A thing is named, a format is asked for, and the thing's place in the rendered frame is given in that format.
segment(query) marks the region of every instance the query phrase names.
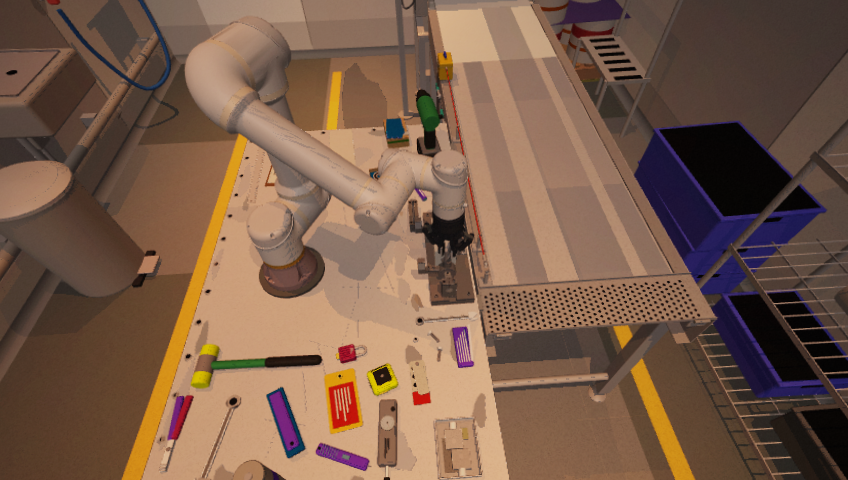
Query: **beige component box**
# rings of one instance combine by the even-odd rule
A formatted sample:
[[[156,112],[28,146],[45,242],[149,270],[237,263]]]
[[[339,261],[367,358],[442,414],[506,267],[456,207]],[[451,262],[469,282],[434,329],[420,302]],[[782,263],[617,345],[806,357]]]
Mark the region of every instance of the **beige component box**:
[[[94,84],[72,48],[0,50],[0,137],[49,137]]]

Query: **perforated metal plate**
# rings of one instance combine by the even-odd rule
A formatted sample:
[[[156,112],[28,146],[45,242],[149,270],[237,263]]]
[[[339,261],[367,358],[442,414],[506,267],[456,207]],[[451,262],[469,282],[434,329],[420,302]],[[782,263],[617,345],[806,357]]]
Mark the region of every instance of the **perforated metal plate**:
[[[715,319],[689,275],[485,288],[480,304],[487,335]]]

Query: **black handle grip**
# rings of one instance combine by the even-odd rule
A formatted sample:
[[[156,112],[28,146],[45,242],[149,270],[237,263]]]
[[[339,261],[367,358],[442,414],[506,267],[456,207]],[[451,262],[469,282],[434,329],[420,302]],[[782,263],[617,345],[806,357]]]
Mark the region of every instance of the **black handle grip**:
[[[268,357],[265,359],[267,368],[275,367],[306,367],[321,365],[321,355],[291,355],[288,357]]]

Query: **red cable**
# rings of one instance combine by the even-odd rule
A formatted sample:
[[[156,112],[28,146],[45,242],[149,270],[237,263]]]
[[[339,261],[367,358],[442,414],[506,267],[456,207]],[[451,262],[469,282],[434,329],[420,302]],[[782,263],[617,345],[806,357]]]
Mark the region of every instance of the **red cable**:
[[[453,86],[451,86],[450,78],[448,77],[448,68],[445,67],[445,78],[448,79],[448,88],[451,91],[451,104],[453,105],[453,118],[456,120],[456,136],[459,139],[459,148],[462,150],[462,155],[465,155],[465,146],[462,144],[462,132],[459,131],[459,117],[456,114],[456,101],[453,98]],[[486,249],[483,247],[483,235],[480,235],[480,220],[477,219],[477,204],[474,202],[474,190],[471,188],[471,175],[468,176],[468,192],[471,193],[471,208],[474,209],[474,223],[477,225],[477,238],[480,240],[480,250],[483,255],[486,254]]]

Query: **blue hose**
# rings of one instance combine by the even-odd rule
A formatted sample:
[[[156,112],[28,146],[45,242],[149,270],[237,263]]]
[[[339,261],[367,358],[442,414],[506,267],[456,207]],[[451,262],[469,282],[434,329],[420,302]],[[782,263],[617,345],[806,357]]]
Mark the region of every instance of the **blue hose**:
[[[89,52],[93,53],[94,56],[97,57],[101,62],[106,64],[107,67],[111,68],[113,72],[117,73],[118,76],[120,76],[125,81],[127,81],[130,85],[132,85],[136,88],[140,88],[142,90],[156,90],[157,88],[161,87],[163,83],[165,83],[165,80],[168,78],[168,75],[171,74],[171,55],[168,53],[168,46],[165,45],[165,39],[162,38],[162,33],[159,32],[159,27],[156,25],[156,20],[153,20],[153,15],[150,14],[150,10],[148,10],[147,5],[144,4],[144,0],[138,0],[138,3],[141,4],[141,8],[144,9],[144,13],[146,13],[147,18],[150,19],[150,24],[153,25],[153,30],[156,32],[156,36],[159,37],[159,43],[162,44],[162,50],[165,51],[165,73],[162,74],[162,78],[160,78],[159,81],[156,82],[155,85],[152,85],[152,86],[149,86],[149,87],[145,87],[144,85],[139,85],[139,84],[135,83],[134,81],[130,80],[129,78],[127,78],[126,75],[124,75],[120,70],[115,68],[111,63],[106,61],[106,59],[103,58],[102,55],[97,53],[97,50],[95,50],[94,47],[89,45],[88,42],[86,42],[85,39],[82,38],[82,35],[80,35],[79,30],[77,30],[77,27],[75,27],[74,24],[71,23],[71,19],[69,19],[68,16],[65,15],[65,12],[62,11],[61,8],[57,9],[56,12],[59,14],[60,17],[62,17],[62,20],[64,20],[65,23],[68,24],[68,27],[71,29],[72,32],[74,32],[74,35],[76,35],[76,37],[79,39],[79,41],[82,42],[83,45],[85,45],[85,48],[87,48]]]

